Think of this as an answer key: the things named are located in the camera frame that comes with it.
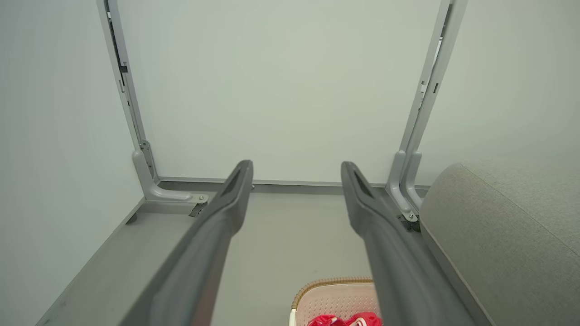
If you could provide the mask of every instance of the white wall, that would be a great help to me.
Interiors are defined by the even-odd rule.
[[[580,2],[470,1],[417,184],[477,158],[580,160]]]
[[[386,181],[439,1],[119,0],[164,177]]]
[[[94,0],[0,3],[0,324],[34,325],[143,197]]]

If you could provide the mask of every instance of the gray floor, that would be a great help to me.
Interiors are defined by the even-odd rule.
[[[217,189],[171,188],[210,195]],[[117,325],[192,224],[189,210],[144,205],[137,222],[122,227],[90,262],[47,324]],[[415,238],[421,241],[420,234]],[[257,186],[230,245],[212,325],[287,325],[292,300],[308,282],[370,275],[340,188]]]

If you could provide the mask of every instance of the laundry basket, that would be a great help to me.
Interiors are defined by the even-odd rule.
[[[375,284],[370,277],[325,278],[306,284],[292,302],[289,326],[307,326],[313,318],[333,314],[342,319],[361,312],[380,317]]]

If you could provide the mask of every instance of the basket rim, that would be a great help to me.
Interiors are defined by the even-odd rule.
[[[294,301],[292,302],[292,309],[298,308],[298,303],[302,297],[313,288],[323,287],[326,285],[338,285],[338,284],[373,284],[374,281],[372,277],[368,276],[352,276],[352,277],[335,277],[335,278],[322,278],[320,280],[312,281],[306,284],[294,297]]]

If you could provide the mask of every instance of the gray fabric upholstery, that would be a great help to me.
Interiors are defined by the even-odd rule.
[[[570,166],[464,162],[429,189],[421,227],[479,324],[580,325],[579,202]]]

